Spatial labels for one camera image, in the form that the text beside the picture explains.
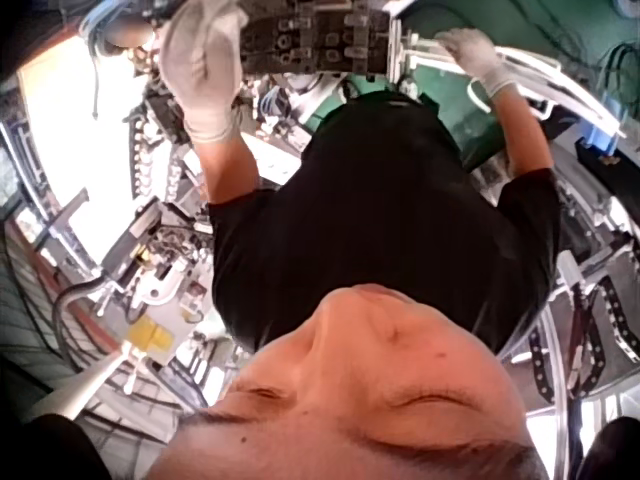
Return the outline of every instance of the dark hair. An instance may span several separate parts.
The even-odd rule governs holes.
[[[402,458],[429,472],[430,480],[548,480],[535,447],[513,442],[417,449],[361,439],[369,448]]]

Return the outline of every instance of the hand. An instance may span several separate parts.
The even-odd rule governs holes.
[[[460,68],[480,81],[489,97],[493,97],[503,87],[516,83],[498,56],[493,42],[480,30],[454,28],[438,33],[435,38]]]
[[[174,16],[160,51],[160,74],[184,110],[194,143],[228,139],[231,105],[242,81],[240,31],[246,14],[233,0],[189,0]]]

